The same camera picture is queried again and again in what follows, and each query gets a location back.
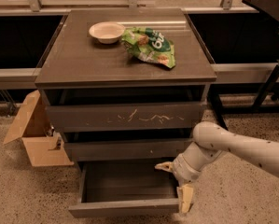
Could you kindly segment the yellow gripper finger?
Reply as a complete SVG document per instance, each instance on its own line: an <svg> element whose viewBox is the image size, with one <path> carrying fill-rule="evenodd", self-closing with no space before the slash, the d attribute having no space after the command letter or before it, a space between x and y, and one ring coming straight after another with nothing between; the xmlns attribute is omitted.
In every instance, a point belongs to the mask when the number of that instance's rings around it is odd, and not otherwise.
<svg viewBox="0 0 279 224"><path fill-rule="evenodd" d="M171 173L173 171L173 165L170 161L166 161L156 164L155 169Z"/></svg>
<svg viewBox="0 0 279 224"><path fill-rule="evenodd" d="M194 188L190 184L185 184L176 189L179 201L179 212L181 214L186 214L189 211L193 198L193 190Z"/></svg>

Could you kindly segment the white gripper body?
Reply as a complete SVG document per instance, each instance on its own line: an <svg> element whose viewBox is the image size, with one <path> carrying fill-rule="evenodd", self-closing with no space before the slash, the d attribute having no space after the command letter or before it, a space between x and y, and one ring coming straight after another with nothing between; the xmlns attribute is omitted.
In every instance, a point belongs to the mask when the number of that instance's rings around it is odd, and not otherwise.
<svg viewBox="0 0 279 224"><path fill-rule="evenodd" d="M195 182L201 175L204 162L201 159L189 159L184 155L178 155L173 163L173 174L180 185Z"/></svg>

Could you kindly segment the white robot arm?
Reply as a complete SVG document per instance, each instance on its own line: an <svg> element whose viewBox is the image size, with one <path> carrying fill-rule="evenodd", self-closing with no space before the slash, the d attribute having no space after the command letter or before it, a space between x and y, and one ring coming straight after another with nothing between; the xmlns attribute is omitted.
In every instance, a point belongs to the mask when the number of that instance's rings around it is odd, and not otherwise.
<svg viewBox="0 0 279 224"><path fill-rule="evenodd" d="M172 173L178 181L176 191L181 214L189 211L192 183L222 152L229 152L279 178L279 142L231 133L215 123L200 122L194 127L192 142L184 152L173 161L155 165L157 170Z"/></svg>

